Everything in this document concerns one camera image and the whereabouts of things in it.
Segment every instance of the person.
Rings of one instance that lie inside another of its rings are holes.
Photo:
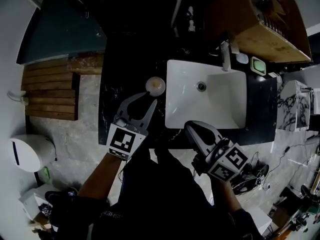
[[[229,182],[210,178],[212,206],[190,169],[167,149],[154,152],[157,163],[151,160],[146,145],[133,154],[123,168],[118,202],[111,206],[107,197],[122,160],[107,153],[76,197],[63,209],[53,204],[54,239],[263,239]]]

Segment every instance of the white toilet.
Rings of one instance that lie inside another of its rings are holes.
[[[14,164],[24,171],[37,172],[56,157],[55,145],[42,135],[17,135],[9,141]]]

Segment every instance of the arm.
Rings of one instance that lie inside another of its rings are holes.
[[[119,157],[107,153],[90,177],[85,181],[78,196],[105,200],[114,183],[120,164],[121,159]]]
[[[222,208],[230,214],[242,209],[230,182],[221,182],[214,177],[210,177],[210,180],[214,204],[217,207]]]

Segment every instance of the wooden slat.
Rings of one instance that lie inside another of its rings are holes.
[[[22,79],[23,85],[35,84],[35,83],[47,83],[47,82],[63,82],[72,81],[73,73],[63,73],[63,74],[50,74],[41,75],[35,77],[27,77]]]
[[[37,77],[37,76],[46,76],[46,75],[52,75],[52,74],[63,74],[67,73],[67,66],[53,66],[48,68],[42,68],[42,69],[35,69],[31,71],[25,71],[23,74],[23,78],[31,78],[31,77]]]
[[[24,71],[32,71],[32,70],[38,70],[38,69],[46,69],[51,67],[59,67],[63,65],[67,65],[68,58],[58,58],[58,59],[51,59],[46,60],[42,62],[37,62],[34,64],[30,64],[24,67]]]
[[[26,110],[39,110],[61,113],[75,113],[74,105],[52,105],[52,104],[29,104],[25,107]]]
[[[77,120],[77,115],[74,113],[60,113],[60,112],[49,112],[49,111],[38,111],[38,110],[25,110],[27,116],[34,116],[40,118],[52,118],[75,121]]]
[[[70,90],[72,89],[72,81],[63,82],[41,82],[24,84],[21,86],[22,91],[36,91],[36,90]]]
[[[30,90],[25,94],[26,97],[60,97],[73,98],[76,97],[75,90]]]
[[[70,105],[76,104],[76,98],[60,98],[60,97],[30,97],[29,104],[54,104],[54,105]]]
[[[103,53],[85,53],[69,58],[67,70],[79,75],[101,75],[103,64]]]

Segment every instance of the black shirt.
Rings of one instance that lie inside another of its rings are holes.
[[[118,203],[112,206],[103,200],[75,197],[58,215],[54,213],[58,205],[53,205],[50,220],[58,227],[55,239],[86,240],[87,235],[92,240],[172,236],[262,239],[243,209],[229,214],[212,207],[190,170],[169,152],[157,154],[157,159],[158,163],[150,160],[149,151],[134,154],[123,170]]]

